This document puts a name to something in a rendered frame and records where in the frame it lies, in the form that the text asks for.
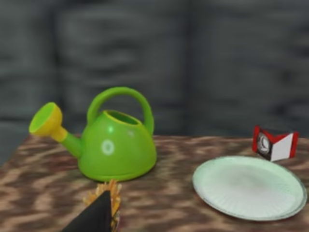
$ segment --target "watering can handle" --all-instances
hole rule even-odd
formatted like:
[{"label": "watering can handle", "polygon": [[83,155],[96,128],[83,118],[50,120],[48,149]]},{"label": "watering can handle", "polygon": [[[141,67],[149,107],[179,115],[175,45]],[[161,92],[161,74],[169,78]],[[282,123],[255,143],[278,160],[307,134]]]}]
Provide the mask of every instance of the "watering can handle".
[{"label": "watering can handle", "polygon": [[92,124],[98,116],[100,106],[108,99],[117,95],[129,95],[134,97],[142,106],[144,114],[144,126],[147,131],[152,135],[155,128],[154,118],[151,107],[146,98],[134,89],[127,87],[113,87],[100,94],[98,94],[91,102],[87,112],[87,123]]}]

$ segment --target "paper plate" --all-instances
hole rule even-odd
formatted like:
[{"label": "paper plate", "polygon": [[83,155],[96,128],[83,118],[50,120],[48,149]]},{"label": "paper plate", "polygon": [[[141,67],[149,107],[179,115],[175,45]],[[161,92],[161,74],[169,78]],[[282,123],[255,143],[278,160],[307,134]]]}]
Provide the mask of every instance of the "paper plate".
[{"label": "paper plate", "polygon": [[246,220],[288,218],[298,213],[307,201],[304,185],[292,172],[253,157],[209,160],[194,172],[193,185],[211,207]]}]

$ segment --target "blurred background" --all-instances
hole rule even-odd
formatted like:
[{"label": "blurred background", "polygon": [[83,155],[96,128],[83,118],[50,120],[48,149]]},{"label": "blurred background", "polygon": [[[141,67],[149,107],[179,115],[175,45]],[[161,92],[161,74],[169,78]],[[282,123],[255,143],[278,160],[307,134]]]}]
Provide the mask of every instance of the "blurred background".
[{"label": "blurred background", "polygon": [[[309,135],[306,0],[1,0],[0,163],[49,101],[81,133],[93,98],[140,91],[157,135]],[[128,96],[103,106],[142,119]]]}]

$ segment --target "watering can base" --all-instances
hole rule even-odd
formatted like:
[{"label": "watering can base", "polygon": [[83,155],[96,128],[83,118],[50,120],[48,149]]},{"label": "watering can base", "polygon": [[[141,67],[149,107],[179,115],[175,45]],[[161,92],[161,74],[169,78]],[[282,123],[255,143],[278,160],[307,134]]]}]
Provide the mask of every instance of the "watering can base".
[{"label": "watering can base", "polygon": [[140,177],[146,173],[148,173],[153,167],[155,166],[155,162],[148,166],[145,167],[142,170],[139,170],[138,172],[134,172],[134,173],[128,173],[128,174],[120,174],[120,175],[99,175],[99,174],[92,174],[89,172],[85,172],[81,167],[79,167],[80,172],[85,175],[86,177],[88,177],[89,179],[93,179],[93,180],[97,180],[100,182],[103,181],[110,181],[110,180],[116,180],[116,181],[126,181],[126,180],[131,180],[131,179],[135,179],[137,177]]}]

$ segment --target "watering can body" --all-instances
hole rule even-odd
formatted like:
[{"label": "watering can body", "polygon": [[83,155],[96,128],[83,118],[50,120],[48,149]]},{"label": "watering can body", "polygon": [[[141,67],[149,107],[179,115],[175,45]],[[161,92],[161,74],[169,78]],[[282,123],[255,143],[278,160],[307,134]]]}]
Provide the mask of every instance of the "watering can body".
[{"label": "watering can body", "polygon": [[[98,111],[106,100],[121,94],[130,95],[140,102],[143,123],[118,111]],[[60,109],[52,102],[47,105],[44,107],[48,110],[42,107],[33,118],[30,133],[51,136],[63,144],[78,159],[80,171],[88,178],[129,180],[147,173],[155,165],[154,120],[147,100],[139,92],[115,87],[97,95],[87,112],[87,126],[80,139],[61,127]]]}]

